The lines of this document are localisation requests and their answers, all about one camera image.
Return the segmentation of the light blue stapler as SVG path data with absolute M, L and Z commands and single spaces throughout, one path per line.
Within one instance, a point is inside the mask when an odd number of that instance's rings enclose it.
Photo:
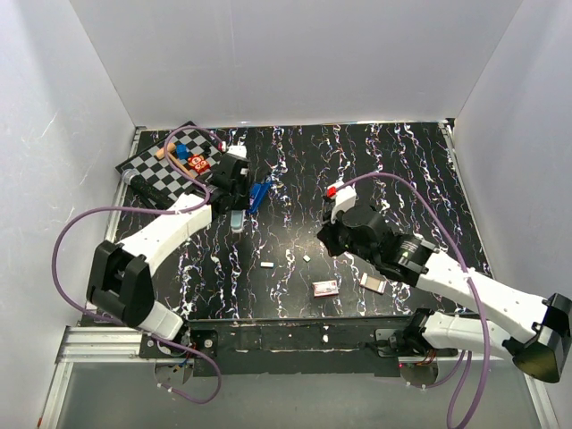
M 232 210 L 231 211 L 231 231 L 233 233 L 242 233 L 244 231 L 246 212 L 244 210 Z

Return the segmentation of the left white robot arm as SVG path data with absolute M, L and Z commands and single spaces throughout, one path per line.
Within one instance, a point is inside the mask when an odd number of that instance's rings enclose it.
M 247 149 L 231 147 L 204 179 L 210 197 L 183 194 L 142 230 L 118 243 L 97 246 L 90 271 L 87 300 L 131 328 L 159 337 L 159 346 L 173 358 L 190 345 L 182 318 L 156 300 L 152 277 L 163 261 L 191 235 L 220 215 L 231 215 L 231 231 L 244 229 L 252 180 Z

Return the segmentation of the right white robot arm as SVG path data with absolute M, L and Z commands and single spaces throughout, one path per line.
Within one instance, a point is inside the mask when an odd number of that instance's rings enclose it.
M 561 380 L 571 350 L 568 297 L 525 293 L 465 268 L 434 244 L 393 231 L 370 206 L 326 211 L 317 238 L 330 257 L 350 253 L 370 264 L 384 280 L 435 293 L 485 319 L 419 309 L 398 336 L 411 353 L 487 350 L 536 380 Z

